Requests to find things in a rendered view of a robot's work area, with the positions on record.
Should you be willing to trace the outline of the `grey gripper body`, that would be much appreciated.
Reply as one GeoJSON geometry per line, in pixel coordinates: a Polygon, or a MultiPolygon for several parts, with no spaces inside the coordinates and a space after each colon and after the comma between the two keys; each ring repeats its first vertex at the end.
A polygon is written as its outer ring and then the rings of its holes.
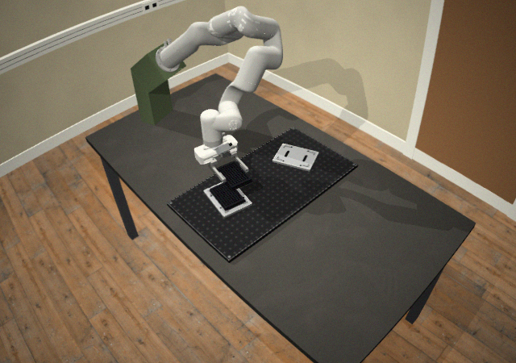
{"type": "MultiPolygon", "coordinates": [[[[238,142],[233,136],[227,135],[227,136],[223,137],[222,144],[226,144],[226,143],[230,143],[230,142],[232,142],[232,146],[230,146],[230,148],[231,148],[230,151],[231,152],[238,151],[238,142]]],[[[213,156],[216,156],[217,152],[215,150],[213,150],[212,148],[208,148],[207,146],[202,145],[202,146],[199,146],[194,149],[194,155],[200,165],[205,165],[207,163],[210,163],[210,161],[212,161],[213,156]]]]}

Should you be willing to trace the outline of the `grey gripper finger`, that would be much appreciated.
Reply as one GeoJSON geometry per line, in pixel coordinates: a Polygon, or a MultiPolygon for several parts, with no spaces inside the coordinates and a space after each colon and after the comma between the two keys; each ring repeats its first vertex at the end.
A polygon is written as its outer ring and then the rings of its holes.
{"type": "Polygon", "coordinates": [[[237,155],[237,152],[234,151],[234,152],[231,152],[230,150],[223,153],[223,158],[227,157],[227,156],[231,156],[231,157],[234,157],[239,163],[240,163],[240,167],[247,173],[249,172],[249,168],[238,158],[238,155],[237,155]]]}
{"type": "Polygon", "coordinates": [[[221,160],[220,155],[213,156],[213,160],[210,161],[210,167],[214,170],[214,172],[218,175],[218,178],[222,182],[227,182],[226,178],[214,167],[216,164],[218,164],[217,161],[221,160]]]}

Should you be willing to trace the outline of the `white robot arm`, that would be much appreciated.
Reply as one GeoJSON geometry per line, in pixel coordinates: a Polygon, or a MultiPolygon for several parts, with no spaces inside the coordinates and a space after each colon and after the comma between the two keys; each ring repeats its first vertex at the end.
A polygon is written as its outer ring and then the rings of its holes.
{"type": "Polygon", "coordinates": [[[243,125],[238,109],[243,94],[256,91],[266,69],[274,70],[281,66],[283,47],[278,22],[253,15],[246,7],[238,6],[213,17],[208,23],[191,24],[175,41],[172,42],[169,38],[167,45],[165,40],[164,47],[156,52],[158,66],[171,73],[179,68],[182,61],[194,54],[199,46],[221,46],[243,36],[263,40],[264,46],[254,46],[248,50],[235,80],[223,93],[218,111],[206,110],[200,116],[203,143],[218,155],[229,151],[232,146],[232,143],[222,144],[225,136],[222,131],[237,131],[243,125]]]}

